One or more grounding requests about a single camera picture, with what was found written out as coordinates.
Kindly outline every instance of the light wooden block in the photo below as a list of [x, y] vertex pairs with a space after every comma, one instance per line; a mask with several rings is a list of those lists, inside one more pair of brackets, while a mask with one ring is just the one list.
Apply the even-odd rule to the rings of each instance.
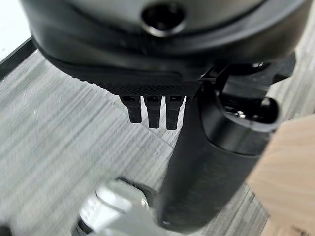
[[315, 116], [284, 123], [248, 178], [271, 220], [315, 235]]

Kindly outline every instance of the gray wooden floor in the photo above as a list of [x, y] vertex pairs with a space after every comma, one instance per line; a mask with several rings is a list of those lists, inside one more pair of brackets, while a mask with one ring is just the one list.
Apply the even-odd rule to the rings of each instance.
[[[312, 14], [295, 75], [270, 91], [285, 119], [315, 110], [314, 29]], [[99, 183], [124, 173], [158, 189], [179, 132], [166, 131], [162, 110], [159, 130], [147, 128], [145, 109], [144, 122], [130, 124], [116, 96], [63, 74], [39, 52], [31, 55], [0, 82], [0, 222], [16, 236], [68, 236]], [[195, 235], [258, 236], [267, 218], [244, 184]]]

